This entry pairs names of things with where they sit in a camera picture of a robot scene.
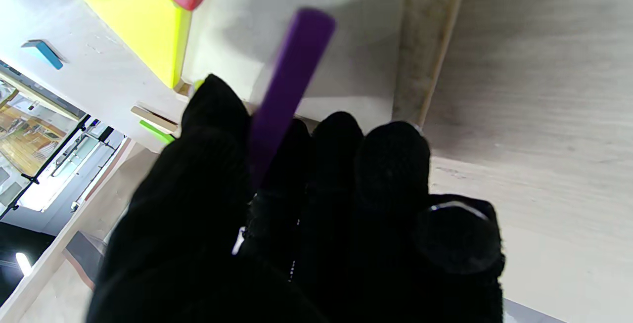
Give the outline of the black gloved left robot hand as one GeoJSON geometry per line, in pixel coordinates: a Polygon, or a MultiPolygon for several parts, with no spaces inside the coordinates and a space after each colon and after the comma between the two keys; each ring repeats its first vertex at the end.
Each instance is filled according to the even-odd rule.
{"type": "Polygon", "coordinates": [[[89,323],[501,323],[497,213],[429,191],[407,122],[292,120],[262,185],[251,116],[210,74],[110,237],[89,323]]]}

